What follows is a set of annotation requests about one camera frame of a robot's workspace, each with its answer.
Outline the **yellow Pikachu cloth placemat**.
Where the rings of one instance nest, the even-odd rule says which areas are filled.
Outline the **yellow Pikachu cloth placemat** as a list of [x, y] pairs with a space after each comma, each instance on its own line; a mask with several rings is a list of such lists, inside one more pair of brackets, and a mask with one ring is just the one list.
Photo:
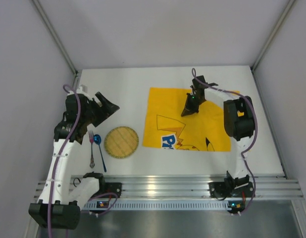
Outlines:
[[159, 149], [229, 152], [223, 109], [206, 101], [199, 112], [182, 116], [188, 89], [151, 88], [142, 145]]

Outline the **round woven bamboo plate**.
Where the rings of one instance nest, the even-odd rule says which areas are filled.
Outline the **round woven bamboo plate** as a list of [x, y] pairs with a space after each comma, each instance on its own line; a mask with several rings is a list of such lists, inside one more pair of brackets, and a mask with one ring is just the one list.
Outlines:
[[128, 126], [118, 126], [105, 137], [104, 148], [108, 155], [116, 159], [130, 157], [139, 146], [139, 137], [134, 129]]

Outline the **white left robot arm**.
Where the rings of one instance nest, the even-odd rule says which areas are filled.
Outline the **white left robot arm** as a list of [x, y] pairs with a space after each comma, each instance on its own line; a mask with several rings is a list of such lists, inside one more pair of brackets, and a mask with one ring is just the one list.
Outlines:
[[65, 84], [63, 88], [67, 93], [65, 112], [54, 128], [50, 170], [38, 201], [28, 209], [38, 225], [49, 231], [76, 229], [85, 204], [94, 195], [105, 194], [104, 176], [95, 172], [86, 173], [81, 183], [70, 190], [73, 165], [70, 154], [75, 146], [82, 145], [89, 125], [97, 127], [119, 110], [100, 92], [90, 97], [83, 86], [74, 90]]

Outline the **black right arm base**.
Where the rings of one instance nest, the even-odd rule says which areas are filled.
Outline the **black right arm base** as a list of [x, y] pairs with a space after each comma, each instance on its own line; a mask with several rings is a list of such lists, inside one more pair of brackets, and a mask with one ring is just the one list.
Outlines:
[[224, 200], [225, 198], [250, 198], [254, 193], [252, 182], [211, 182], [209, 183], [211, 198]]

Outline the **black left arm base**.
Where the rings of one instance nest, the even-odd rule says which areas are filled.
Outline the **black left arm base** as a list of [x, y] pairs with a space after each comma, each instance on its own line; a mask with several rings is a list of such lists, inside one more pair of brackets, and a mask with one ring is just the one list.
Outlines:
[[120, 198], [122, 193], [122, 183], [120, 182], [106, 182], [104, 185], [100, 186], [100, 189], [92, 195], [96, 197], [105, 193], [115, 193], [118, 198]]

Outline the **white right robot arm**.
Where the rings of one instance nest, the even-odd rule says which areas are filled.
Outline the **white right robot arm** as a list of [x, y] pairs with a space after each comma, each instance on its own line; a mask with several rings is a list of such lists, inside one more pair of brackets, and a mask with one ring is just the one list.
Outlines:
[[224, 130], [230, 138], [231, 157], [220, 192], [231, 195], [234, 190], [250, 185], [250, 178], [254, 178], [247, 163], [247, 152], [257, 139], [257, 118], [252, 99], [238, 92], [219, 89], [216, 83], [207, 83], [202, 75], [193, 75], [191, 89], [182, 117], [198, 113], [200, 105], [206, 101], [223, 109]]

